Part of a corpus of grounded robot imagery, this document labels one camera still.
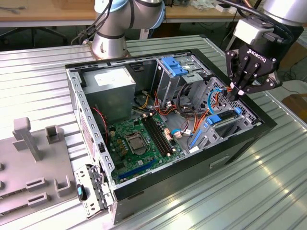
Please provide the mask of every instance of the blue plastic clip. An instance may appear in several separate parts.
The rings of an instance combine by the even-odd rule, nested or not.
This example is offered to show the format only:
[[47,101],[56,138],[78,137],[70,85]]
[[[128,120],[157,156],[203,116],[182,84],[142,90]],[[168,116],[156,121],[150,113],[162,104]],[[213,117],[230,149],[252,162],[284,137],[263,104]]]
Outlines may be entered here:
[[234,111],[235,111],[238,115],[240,115],[240,114],[242,113],[242,110],[241,110],[240,108],[238,108],[238,107],[236,107],[236,108],[234,109]]
[[212,115],[210,117],[208,117],[206,119],[206,121],[210,124],[210,125],[213,125],[219,121],[221,121],[221,118],[218,116],[218,115]]
[[177,62],[173,57],[163,57],[162,62],[174,77],[188,73],[188,71],[183,69],[180,63]]

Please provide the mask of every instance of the blue cable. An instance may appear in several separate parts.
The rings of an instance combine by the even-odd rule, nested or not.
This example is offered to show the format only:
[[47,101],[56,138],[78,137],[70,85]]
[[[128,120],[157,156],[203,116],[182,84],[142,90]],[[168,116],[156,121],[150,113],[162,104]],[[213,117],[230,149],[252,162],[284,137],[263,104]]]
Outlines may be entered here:
[[213,111],[213,109],[211,108],[211,96],[212,96],[212,93],[214,93],[214,92],[222,92],[222,90],[219,89],[219,88],[215,88],[214,90],[212,90],[212,91],[210,92],[210,94],[209,94],[209,96],[208,96],[208,108],[209,108],[211,114],[214,114],[214,111]]
[[174,130],[171,132],[171,134],[174,135],[175,133],[180,132],[180,131],[181,131],[180,129],[174,129]]

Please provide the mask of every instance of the ram slot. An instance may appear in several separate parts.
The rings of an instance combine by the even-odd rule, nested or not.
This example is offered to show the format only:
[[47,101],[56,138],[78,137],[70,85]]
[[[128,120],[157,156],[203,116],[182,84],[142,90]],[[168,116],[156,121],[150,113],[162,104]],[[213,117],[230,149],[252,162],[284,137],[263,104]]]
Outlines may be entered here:
[[149,133],[149,135],[151,136],[151,138],[153,139],[153,142],[158,147],[161,155],[165,157],[168,153],[171,154],[172,149],[165,140],[164,136],[161,134],[154,120],[151,117],[143,118],[142,123],[146,128],[147,132]]

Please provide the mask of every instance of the red cable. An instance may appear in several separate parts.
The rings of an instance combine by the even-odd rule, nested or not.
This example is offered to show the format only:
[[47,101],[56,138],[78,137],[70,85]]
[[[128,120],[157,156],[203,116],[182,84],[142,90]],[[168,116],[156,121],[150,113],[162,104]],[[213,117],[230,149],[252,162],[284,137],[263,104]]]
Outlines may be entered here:
[[105,118],[104,118],[104,116],[102,115],[102,113],[101,113],[99,110],[97,110],[97,109],[95,109],[95,108],[92,108],[92,109],[94,109],[94,110],[100,115],[101,119],[103,120],[103,122],[104,122],[104,124],[105,124],[106,144],[107,144],[107,128],[106,128],[106,121],[105,121]]

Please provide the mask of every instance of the wooden table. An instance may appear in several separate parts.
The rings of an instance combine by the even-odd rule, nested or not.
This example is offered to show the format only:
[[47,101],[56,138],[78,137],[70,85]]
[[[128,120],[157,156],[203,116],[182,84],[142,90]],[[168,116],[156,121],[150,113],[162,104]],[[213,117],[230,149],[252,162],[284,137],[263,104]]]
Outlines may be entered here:
[[[89,25],[95,20],[92,10],[63,10],[57,0],[1,0],[0,6],[26,6],[20,14],[0,10],[0,27]],[[233,15],[216,9],[199,11],[192,6],[166,7],[165,23],[227,22]]]
[[229,22],[234,18],[233,14],[222,13],[209,8],[200,11],[193,6],[166,7],[166,23],[205,23],[205,22]]

